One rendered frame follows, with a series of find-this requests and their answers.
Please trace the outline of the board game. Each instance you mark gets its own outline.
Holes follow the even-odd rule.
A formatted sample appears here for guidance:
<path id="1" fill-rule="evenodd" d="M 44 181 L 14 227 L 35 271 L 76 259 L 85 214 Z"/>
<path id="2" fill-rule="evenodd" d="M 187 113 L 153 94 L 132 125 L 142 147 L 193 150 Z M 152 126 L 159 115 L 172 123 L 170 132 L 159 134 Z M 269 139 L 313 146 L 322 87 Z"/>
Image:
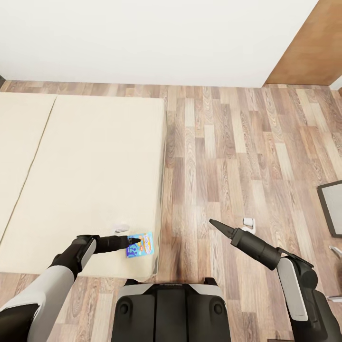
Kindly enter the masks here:
<path id="1" fill-rule="evenodd" d="M 130 235 L 128 238 L 139 238 L 141 241 L 127 248 L 127 258 L 154 254 L 152 232 Z"/>

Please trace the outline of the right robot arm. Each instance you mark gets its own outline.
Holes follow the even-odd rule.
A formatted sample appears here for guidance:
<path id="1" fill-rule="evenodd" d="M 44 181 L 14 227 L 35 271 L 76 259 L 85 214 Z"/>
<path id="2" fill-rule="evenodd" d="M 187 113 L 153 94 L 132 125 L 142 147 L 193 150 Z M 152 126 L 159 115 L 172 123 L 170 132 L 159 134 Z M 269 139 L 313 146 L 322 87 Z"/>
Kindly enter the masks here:
<path id="1" fill-rule="evenodd" d="M 255 236 L 254 218 L 243 218 L 243 228 L 210 223 L 231 238 L 231 244 L 268 267 L 275 268 L 285 296 L 295 342 L 342 342 L 339 324 L 322 292 L 315 288 L 318 276 L 313 264 Z M 281 257 L 282 253 L 287 256 Z"/>

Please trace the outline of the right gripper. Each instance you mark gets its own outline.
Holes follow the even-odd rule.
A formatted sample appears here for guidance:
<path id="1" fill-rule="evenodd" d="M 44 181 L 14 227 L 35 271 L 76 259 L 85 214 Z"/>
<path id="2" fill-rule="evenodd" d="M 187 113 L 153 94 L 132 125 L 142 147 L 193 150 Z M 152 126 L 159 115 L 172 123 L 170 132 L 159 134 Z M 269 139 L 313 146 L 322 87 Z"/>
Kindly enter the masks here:
<path id="1" fill-rule="evenodd" d="M 242 250 L 248 256 L 256 261 L 260 258 L 266 243 L 261 238 L 255 236 L 253 233 L 242 230 L 241 228 L 231 228 L 216 220 L 210 219 L 210 223 L 221 231 L 225 236 L 231 238 L 231 244 L 238 249 Z"/>

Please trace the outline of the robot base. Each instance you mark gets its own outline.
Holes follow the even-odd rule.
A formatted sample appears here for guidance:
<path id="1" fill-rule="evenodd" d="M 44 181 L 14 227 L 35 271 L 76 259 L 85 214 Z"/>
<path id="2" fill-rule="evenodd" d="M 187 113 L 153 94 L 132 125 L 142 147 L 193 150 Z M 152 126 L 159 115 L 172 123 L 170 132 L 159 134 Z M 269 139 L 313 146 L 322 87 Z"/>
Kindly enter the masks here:
<path id="1" fill-rule="evenodd" d="M 231 342 L 225 298 L 204 284 L 138 284 L 127 279 L 116 304 L 111 342 Z"/>

